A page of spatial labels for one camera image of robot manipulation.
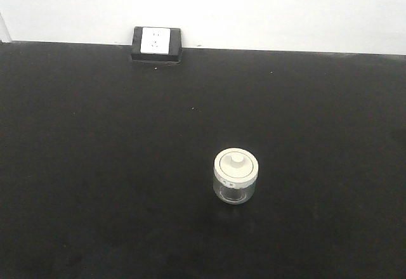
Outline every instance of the black tabletop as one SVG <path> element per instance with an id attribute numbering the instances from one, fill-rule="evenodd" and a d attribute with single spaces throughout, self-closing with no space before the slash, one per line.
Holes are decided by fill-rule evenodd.
<path id="1" fill-rule="evenodd" d="M 406 57 L 0 45 L 0 278 L 403 278 Z M 253 153 L 252 199 L 213 192 Z"/>

